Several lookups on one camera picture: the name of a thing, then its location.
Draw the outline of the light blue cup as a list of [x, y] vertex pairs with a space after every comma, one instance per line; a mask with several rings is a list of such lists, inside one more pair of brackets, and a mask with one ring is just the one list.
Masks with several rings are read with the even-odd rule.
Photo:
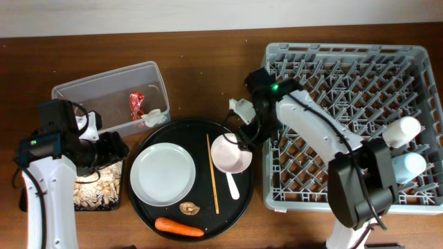
[[406, 184], [426, 169], [426, 160], [422, 155], [410, 152], [394, 157], [392, 166], [397, 184]]

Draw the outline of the white paper cup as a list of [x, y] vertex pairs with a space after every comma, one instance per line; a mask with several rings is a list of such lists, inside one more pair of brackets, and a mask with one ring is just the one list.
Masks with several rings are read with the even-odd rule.
[[402, 117], [387, 126], [382, 138], [387, 145], [397, 149], [409, 143], [420, 133], [421, 128], [418, 119], [411, 116]]

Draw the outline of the brown walnut shell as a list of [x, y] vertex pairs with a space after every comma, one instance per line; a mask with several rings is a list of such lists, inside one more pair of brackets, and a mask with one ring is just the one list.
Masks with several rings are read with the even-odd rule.
[[183, 202], [179, 205], [180, 211], [188, 216], [196, 215], [200, 211], [200, 207], [192, 202]]

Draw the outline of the pink bowl with food scraps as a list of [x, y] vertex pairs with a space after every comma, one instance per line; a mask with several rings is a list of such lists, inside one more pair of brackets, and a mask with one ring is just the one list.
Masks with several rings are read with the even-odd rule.
[[253, 153], [240, 150], [233, 133], [218, 136], [211, 146], [211, 157], [217, 169], [225, 173], [238, 174], [246, 170], [252, 162]]

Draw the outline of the wooden chopstick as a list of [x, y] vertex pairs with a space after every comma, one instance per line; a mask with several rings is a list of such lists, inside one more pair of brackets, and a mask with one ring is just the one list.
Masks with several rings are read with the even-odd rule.
[[215, 171], [214, 171], [213, 160], [212, 160], [212, 156], [211, 156], [210, 138], [209, 138], [208, 134], [206, 134], [206, 142], [207, 142], [207, 150], [208, 150], [208, 160], [209, 160], [209, 165], [210, 165], [210, 177], [211, 177], [211, 183], [212, 183], [212, 189], [213, 189], [213, 198], [214, 198], [214, 204], [215, 204], [215, 214], [219, 214], [219, 201], [218, 201], [218, 195], [217, 195]]

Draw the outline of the orange carrot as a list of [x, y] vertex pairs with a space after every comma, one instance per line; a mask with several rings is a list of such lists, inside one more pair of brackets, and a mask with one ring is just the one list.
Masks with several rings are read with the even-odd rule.
[[204, 236], [204, 231], [199, 228], [191, 227], [181, 223], [177, 223], [171, 219], [158, 218], [155, 220], [154, 224], [157, 230], [162, 232], [169, 232], [173, 234], [179, 234], [187, 237], [202, 237]]

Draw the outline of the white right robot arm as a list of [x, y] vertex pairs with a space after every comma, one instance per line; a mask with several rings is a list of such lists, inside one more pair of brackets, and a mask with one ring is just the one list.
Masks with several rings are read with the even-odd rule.
[[365, 140], [344, 128], [293, 78], [276, 81], [265, 68], [244, 84], [252, 100], [237, 112], [241, 150], [254, 151], [285, 125], [327, 165], [327, 200], [336, 217], [325, 248], [364, 248], [381, 217], [399, 200], [392, 158], [382, 138]]

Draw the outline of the pale grey plate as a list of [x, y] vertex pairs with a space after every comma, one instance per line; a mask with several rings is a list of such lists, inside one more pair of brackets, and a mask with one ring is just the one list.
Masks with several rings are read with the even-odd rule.
[[196, 166], [182, 147], [168, 142], [147, 147], [135, 158], [130, 186], [142, 202], [165, 207], [179, 202], [192, 189]]

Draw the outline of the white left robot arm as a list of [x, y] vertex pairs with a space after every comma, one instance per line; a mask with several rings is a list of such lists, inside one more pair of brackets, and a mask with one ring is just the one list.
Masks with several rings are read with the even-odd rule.
[[100, 133], [101, 116], [69, 100], [39, 106], [41, 127], [19, 143], [14, 162], [27, 196], [28, 248], [77, 248], [73, 191], [79, 176], [122, 162], [129, 147], [120, 134]]

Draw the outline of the white tissue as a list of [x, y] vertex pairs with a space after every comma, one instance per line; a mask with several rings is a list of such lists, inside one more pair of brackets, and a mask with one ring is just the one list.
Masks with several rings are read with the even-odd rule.
[[141, 118], [144, 120], [145, 126], [149, 128], [163, 124], [167, 120], [167, 116], [162, 114], [160, 109], [153, 109], [149, 113], [143, 114]]

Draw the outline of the white plastic fork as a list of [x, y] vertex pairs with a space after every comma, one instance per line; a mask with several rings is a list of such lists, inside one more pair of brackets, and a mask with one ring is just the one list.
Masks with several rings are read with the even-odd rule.
[[230, 191], [231, 198], [233, 200], [238, 200], [239, 199], [239, 190], [237, 188], [237, 185], [236, 185], [235, 180], [234, 180], [231, 173], [226, 173], [226, 180], [228, 182], [228, 188]]

